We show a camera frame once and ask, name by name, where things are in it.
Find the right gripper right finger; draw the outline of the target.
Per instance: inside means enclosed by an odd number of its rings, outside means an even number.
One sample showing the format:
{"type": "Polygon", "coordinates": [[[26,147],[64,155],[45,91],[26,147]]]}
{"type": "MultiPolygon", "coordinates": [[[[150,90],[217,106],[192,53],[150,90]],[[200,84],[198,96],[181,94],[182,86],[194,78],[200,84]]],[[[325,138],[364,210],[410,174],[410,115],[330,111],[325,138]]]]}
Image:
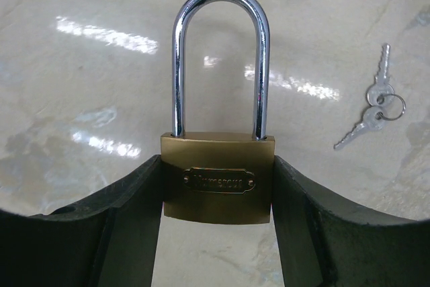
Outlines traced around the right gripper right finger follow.
{"type": "Polygon", "coordinates": [[[429,221],[392,216],[273,166],[273,219],[285,286],[428,286],[429,221]]]}

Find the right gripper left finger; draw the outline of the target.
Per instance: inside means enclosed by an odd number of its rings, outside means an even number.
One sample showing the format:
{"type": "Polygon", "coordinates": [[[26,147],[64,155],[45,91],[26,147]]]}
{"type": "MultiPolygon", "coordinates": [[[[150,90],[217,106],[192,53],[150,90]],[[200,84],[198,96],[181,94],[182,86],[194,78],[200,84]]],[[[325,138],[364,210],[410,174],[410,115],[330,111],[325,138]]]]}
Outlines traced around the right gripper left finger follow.
{"type": "Polygon", "coordinates": [[[161,222],[161,158],[43,215],[1,211],[2,286],[150,286],[161,222]]]}

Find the large brass padlock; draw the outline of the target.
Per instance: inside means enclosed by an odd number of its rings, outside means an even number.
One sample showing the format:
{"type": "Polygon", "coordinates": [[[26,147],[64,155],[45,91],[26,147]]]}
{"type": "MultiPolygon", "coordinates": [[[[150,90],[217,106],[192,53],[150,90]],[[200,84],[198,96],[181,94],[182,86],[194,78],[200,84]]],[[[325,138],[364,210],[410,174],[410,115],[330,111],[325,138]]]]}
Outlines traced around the large brass padlock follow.
{"type": "Polygon", "coordinates": [[[266,133],[270,31],[257,0],[187,0],[172,32],[172,130],[161,137],[165,216],[208,224],[270,221],[275,139],[266,133]],[[253,130],[188,132],[185,129],[185,41],[188,25],[203,6],[229,1],[255,27],[253,130]]]}

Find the silver keys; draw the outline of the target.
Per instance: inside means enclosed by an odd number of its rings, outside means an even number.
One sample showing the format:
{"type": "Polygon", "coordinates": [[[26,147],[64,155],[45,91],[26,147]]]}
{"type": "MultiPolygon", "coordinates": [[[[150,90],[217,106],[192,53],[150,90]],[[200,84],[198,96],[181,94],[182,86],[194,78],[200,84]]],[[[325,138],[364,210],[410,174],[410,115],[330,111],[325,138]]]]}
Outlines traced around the silver keys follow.
{"type": "Polygon", "coordinates": [[[406,102],[390,84],[389,63],[391,46],[388,43],[382,45],[378,70],[374,77],[374,83],[368,87],[366,99],[369,107],[363,111],[362,119],[350,132],[348,132],[338,143],[333,146],[335,151],[341,150],[344,146],[355,140],[360,135],[367,132],[375,132],[383,129],[387,122],[400,119],[406,112],[406,102]],[[398,116],[389,117],[386,108],[393,99],[399,99],[402,109],[398,116]]]}

